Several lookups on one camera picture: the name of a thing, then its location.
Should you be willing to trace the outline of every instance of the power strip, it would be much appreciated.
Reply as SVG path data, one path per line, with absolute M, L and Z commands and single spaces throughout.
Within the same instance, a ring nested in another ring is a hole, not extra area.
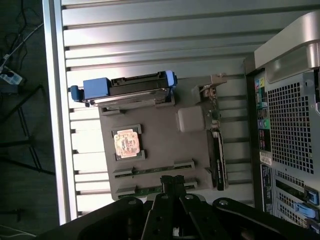
M 3 68 L 2 72 L 9 73 L 9 76 L 8 74 L 0 74 L 0 79 L 5 80 L 8 84 L 19 85 L 23 79 L 22 76 L 18 75 L 6 66 Z

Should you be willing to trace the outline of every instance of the screw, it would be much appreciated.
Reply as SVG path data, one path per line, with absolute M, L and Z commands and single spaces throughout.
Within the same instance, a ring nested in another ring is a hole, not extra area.
M 219 203 L 220 203 L 221 205 L 228 205 L 228 202 L 227 202 L 226 200 L 221 200 L 221 201 L 219 201 Z

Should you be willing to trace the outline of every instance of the floor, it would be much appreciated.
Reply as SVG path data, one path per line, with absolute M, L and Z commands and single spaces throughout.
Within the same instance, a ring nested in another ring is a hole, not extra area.
M 40 0 L 25 0 L 24 2 L 24 8 L 33 9 L 42 18 L 42 2 Z M 0 49 L 2 53 L 8 51 L 6 43 L 3 40 L 5 36 L 8 33 L 16 33 L 18 31 L 19 25 L 16 23 L 16 17 L 19 12 L 20 0 L 1 1 Z M 38 17 L 30 10 L 26 10 L 26 18 L 28 23 L 38 24 L 39 22 Z M 28 34 L 34 28 L 34 26 L 29 26 L 25 32 Z M 8 64 L 8 67 L 27 80 L 23 86 L 23 93 L 20 95 L 2 94 L 0 118 L 3 118 L 28 91 L 42 84 L 45 94 L 39 91 L 23 105 L 22 109 L 29 132 L 35 138 L 35 149 L 42 167 L 54 172 L 55 165 L 43 27 L 28 39 L 26 47 L 28 53 L 21 69 L 19 69 L 19 63 L 24 50 L 21 51 L 20 55 L 14 55 L 13 60 Z M 24 139 L 24 133 L 17 113 L 0 126 L 0 136 L 2 143 Z M 33 165 L 31 155 L 25 146 L 0 148 L 0 156 Z M 0 225 L 20 229 L 35 235 L 58 226 L 59 217 L 55 177 L 0 162 L 0 211 L 17 208 L 25 210 L 22 213 L 21 221 L 17 222 L 14 215 L 0 215 Z M 0 227 L 0 235 L 1 233 L 5 233 L 6 235 L 13 234 L 13 232 L 5 231 Z

